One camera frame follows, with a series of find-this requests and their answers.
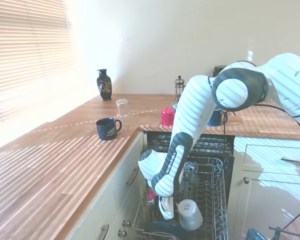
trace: cabinet knob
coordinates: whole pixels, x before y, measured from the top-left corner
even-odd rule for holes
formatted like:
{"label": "cabinet knob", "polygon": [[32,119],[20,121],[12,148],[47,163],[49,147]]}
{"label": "cabinet knob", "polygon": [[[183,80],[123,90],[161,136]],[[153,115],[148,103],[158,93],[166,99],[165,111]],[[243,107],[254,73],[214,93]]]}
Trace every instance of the cabinet knob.
{"label": "cabinet knob", "polygon": [[123,220],[122,226],[130,228],[131,227],[131,222]]}
{"label": "cabinet knob", "polygon": [[248,184],[250,182],[250,179],[247,176],[245,176],[243,177],[243,181],[245,184]]}
{"label": "cabinet knob", "polygon": [[128,235],[128,233],[126,231],[118,231],[118,237],[119,238],[125,238]]}

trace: french press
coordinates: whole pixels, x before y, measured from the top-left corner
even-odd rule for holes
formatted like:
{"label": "french press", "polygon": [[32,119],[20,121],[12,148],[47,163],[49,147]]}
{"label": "french press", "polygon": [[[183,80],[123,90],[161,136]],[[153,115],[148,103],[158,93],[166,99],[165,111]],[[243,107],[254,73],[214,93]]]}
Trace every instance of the french press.
{"label": "french press", "polygon": [[178,102],[182,92],[185,89],[185,80],[183,80],[181,76],[178,76],[178,78],[174,81],[174,87],[175,87],[175,101]]}

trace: pink cup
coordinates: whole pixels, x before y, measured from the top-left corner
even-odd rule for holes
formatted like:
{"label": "pink cup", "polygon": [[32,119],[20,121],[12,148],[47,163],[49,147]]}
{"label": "pink cup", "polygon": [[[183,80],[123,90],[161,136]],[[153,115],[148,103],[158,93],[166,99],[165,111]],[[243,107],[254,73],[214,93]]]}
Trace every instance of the pink cup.
{"label": "pink cup", "polygon": [[161,111],[161,125],[172,126],[175,119],[175,110],[172,107],[167,107]]}

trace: mug handle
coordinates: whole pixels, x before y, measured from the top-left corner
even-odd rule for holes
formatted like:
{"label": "mug handle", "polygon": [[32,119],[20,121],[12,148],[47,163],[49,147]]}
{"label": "mug handle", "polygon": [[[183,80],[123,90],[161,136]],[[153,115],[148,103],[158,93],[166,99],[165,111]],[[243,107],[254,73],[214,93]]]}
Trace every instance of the mug handle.
{"label": "mug handle", "polygon": [[226,124],[228,121],[228,114],[225,111],[220,111],[221,114],[224,114],[223,121],[220,121],[221,124]]}
{"label": "mug handle", "polygon": [[120,124],[119,129],[116,130],[117,132],[119,132],[121,130],[121,128],[122,128],[122,122],[120,120],[118,120],[118,119],[114,121],[114,124],[116,124],[116,122],[119,122],[119,124]]}

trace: black cable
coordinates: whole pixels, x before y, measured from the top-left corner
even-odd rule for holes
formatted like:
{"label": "black cable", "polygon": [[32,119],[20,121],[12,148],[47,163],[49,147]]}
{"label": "black cable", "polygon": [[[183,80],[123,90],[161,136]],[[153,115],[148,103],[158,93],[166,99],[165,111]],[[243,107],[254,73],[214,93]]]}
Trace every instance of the black cable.
{"label": "black cable", "polygon": [[280,110],[280,111],[282,111],[282,112],[288,114],[290,117],[292,117],[292,118],[296,121],[296,123],[299,125],[299,127],[300,127],[300,123],[295,119],[295,118],[300,117],[300,115],[298,115],[298,116],[291,116],[291,115],[290,115],[289,113],[287,113],[284,109],[282,109],[282,108],[280,108],[280,107],[278,107],[278,106],[272,106],[272,105],[268,105],[268,104],[255,104],[254,106],[261,106],[261,107],[269,107],[269,108],[278,109],[278,110]]}
{"label": "black cable", "polygon": [[278,110],[281,110],[283,112],[285,112],[286,114],[288,114],[290,117],[292,118],[299,118],[300,115],[297,115],[297,116],[291,116],[289,113],[287,113],[285,110],[283,110],[282,108],[280,107],[277,107],[277,106],[272,106],[272,105],[267,105],[267,104],[255,104],[254,106],[263,106],[263,107],[271,107],[271,108],[274,108],[274,109],[278,109]]}

